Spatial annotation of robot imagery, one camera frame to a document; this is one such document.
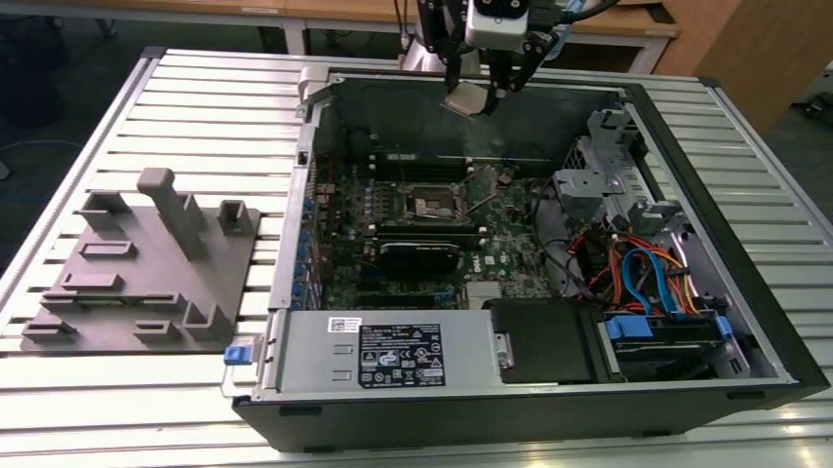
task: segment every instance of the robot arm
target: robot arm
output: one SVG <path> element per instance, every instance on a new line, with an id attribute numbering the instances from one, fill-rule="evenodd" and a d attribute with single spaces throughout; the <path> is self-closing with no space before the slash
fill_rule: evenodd
<path id="1" fill-rule="evenodd" d="M 523 89 L 558 43 L 554 27 L 598 15 L 618 2 L 601 0 L 573 13 L 554 0 L 419 0 L 421 42 L 445 64 L 446 105 L 467 115 L 491 114 L 506 93 Z M 490 68 L 485 92 L 470 84 L 458 89 L 462 56 L 477 50 L 485 51 Z M 522 54 L 518 69 L 511 66 L 515 52 Z"/>

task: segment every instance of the black cable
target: black cable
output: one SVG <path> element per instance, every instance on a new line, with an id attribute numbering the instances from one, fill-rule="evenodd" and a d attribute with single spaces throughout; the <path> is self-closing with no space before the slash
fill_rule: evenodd
<path id="1" fill-rule="evenodd" d="M 573 281 L 573 283 L 575 284 L 575 287 L 578 288 L 578 291 L 581 292 L 582 296 L 587 298 L 587 300 L 591 301 L 597 301 L 597 297 L 594 296 L 594 294 L 590 292 L 590 290 L 587 289 L 587 287 L 582 284 L 582 280 L 578 278 L 578 276 L 575 276 L 575 274 L 570 271 L 570 268 L 567 268 L 567 266 L 561 263 L 558 261 L 558 259 L 551 255 L 551 253 L 549 253 L 547 249 L 546 249 L 546 245 L 542 245 L 542 239 L 538 236 L 538 227 L 535 225 L 535 221 L 538 219 L 538 210 L 542 206 L 542 200 L 545 198 L 545 192 L 547 192 L 547 189 L 551 187 L 553 182 L 551 182 L 551 178 L 546 180 L 545 185 L 541 188 L 541 192 L 538 194 L 538 200 L 535 201 L 535 207 L 533 208 L 533 239 L 535 240 L 535 244 L 539 246 L 539 248 L 542 249 L 542 254 L 545 255 L 546 260 L 549 260 L 549 262 L 555 265 L 561 271 L 563 271 L 563 274 L 567 276 L 567 286 L 570 285 L 570 281 Z M 546 244 L 550 244 L 554 241 L 554 239 L 550 239 L 549 241 L 546 241 Z"/>
<path id="2" fill-rule="evenodd" d="M 567 262 L 563 265 L 563 266 L 567 267 L 567 271 L 570 271 L 570 263 L 573 263 L 573 260 L 575 260 L 574 256 L 567 258 Z M 565 297 L 567 295 L 567 290 L 570 289 L 570 281 L 571 281 L 571 279 L 567 276 L 567 281 L 563 282 L 563 290 L 561 291 L 561 297 Z"/>
<path id="3" fill-rule="evenodd" d="M 593 18 L 595 15 L 603 13 L 606 10 L 613 8 L 617 3 L 619 3 L 619 0 L 601 0 L 601 2 L 598 2 L 598 5 L 595 5 L 591 9 L 585 10 L 583 12 L 563 12 L 563 16 L 561 17 L 561 21 L 558 23 L 573 24 L 577 21 L 583 21 L 587 18 Z"/>

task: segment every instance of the aluminum table surface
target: aluminum table surface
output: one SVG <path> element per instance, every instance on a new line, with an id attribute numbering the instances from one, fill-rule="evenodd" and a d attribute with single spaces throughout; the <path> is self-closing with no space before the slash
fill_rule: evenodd
<path id="1" fill-rule="evenodd" d="M 254 367 L 219 355 L 20 356 L 39 292 L 61 270 L 91 189 L 127 190 L 140 170 L 178 171 L 200 206 L 242 198 L 266 217 L 246 280 L 238 334 L 264 330 L 283 226 L 298 71 L 304 63 L 395 68 L 387 60 L 291 58 L 170 50 L 143 58 L 0 280 L 0 465 L 667 466 L 833 464 L 833 391 L 770 411 L 734 414 L 674 437 L 502 444 L 314 455 L 279 453 L 238 419 Z M 808 196 L 720 90 L 697 80 L 545 71 L 549 77 L 638 81 L 649 90 L 760 272 L 833 378 L 833 237 Z M 670 185 L 651 161 L 655 177 Z"/>

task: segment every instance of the blue plastic tab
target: blue plastic tab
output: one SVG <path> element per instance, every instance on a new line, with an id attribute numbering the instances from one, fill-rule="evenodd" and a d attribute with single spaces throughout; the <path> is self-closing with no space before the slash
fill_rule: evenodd
<path id="1" fill-rule="evenodd" d="M 619 315 L 603 323 L 610 340 L 619 338 L 650 338 L 653 336 L 649 318 L 642 315 Z"/>
<path id="2" fill-rule="evenodd" d="M 251 346 L 230 346 L 223 353 L 223 362 L 227 366 L 251 365 Z"/>
<path id="3" fill-rule="evenodd" d="M 729 336 L 732 336 L 733 332 L 732 332 L 732 324 L 729 323 L 729 319 L 718 316 L 714 321 L 717 322 L 717 329 L 720 330 L 720 334 L 722 335 L 722 337 L 728 338 Z"/>
<path id="4" fill-rule="evenodd" d="M 610 319 L 603 323 L 603 326 L 607 328 L 607 337 L 610 341 L 615 341 L 622 337 L 622 329 L 619 329 L 619 324 L 615 322 L 615 319 Z"/>

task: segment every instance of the green circuit board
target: green circuit board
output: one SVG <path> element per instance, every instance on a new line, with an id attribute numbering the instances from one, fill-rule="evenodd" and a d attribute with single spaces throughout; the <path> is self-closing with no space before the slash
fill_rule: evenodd
<path id="1" fill-rule="evenodd" d="M 498 183 L 498 176 L 501 169 L 493 165 L 477 166 L 463 180 L 451 184 L 374 181 L 355 169 L 344 171 L 326 206 L 330 225 L 324 224 L 322 232 L 331 249 L 331 274 L 324 279 L 322 301 L 327 309 L 368 308 L 368 296 L 391 295 L 423 296 L 423 300 L 431 297 L 425 308 L 465 309 L 465 287 L 470 282 L 498 282 L 505 297 L 550 296 L 527 217 L 534 181 L 503 177 Z M 426 197 L 445 197 L 449 210 L 454 203 L 454 214 L 443 206 L 421 204 L 422 193 L 429 194 Z M 423 219 L 419 213 L 442 214 L 454 220 L 435 221 L 439 216 L 429 215 Z M 487 234 L 477 249 L 461 251 L 453 273 L 427 281 L 390 279 L 376 264 L 378 243 L 366 235 L 367 230 L 372 225 L 421 222 L 483 226 Z"/>

